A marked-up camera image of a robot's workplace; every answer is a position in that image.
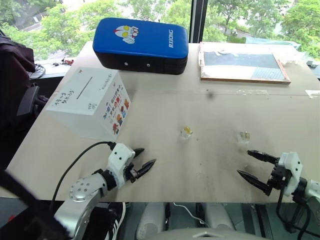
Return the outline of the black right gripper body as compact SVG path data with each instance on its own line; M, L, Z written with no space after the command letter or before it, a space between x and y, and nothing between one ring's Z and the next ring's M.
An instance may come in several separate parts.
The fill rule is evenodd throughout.
M292 173L289 169L286 169L282 165L275 164L267 180L268 188L266 194L270 194L273 189L281 190L287 187L291 177Z

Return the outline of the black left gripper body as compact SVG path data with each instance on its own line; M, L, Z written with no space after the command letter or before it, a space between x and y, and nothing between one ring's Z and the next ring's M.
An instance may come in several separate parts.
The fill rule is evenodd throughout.
M134 183L139 177L140 177L140 173L134 169L133 163L130 163L124 169L124 179L126 181L130 181L131 183Z

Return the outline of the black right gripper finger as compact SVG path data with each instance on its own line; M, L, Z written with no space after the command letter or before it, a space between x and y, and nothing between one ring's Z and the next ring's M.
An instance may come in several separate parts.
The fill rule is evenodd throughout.
M254 175L245 172L243 170L237 170L237 172L239 173L239 175L246 180L248 183L250 183L252 186L256 187L257 189L261 190L266 196L269 196L271 191L272 191L272 187L269 186L266 183L263 183L262 181L260 181L257 177L255 177Z
M278 164L279 162L279 158L275 157L273 155L270 155L268 153L265 152L261 152L259 150L247 150L247 154L249 156L252 156L253 158L260 160L262 162L267 162L267 163L271 163L273 165Z

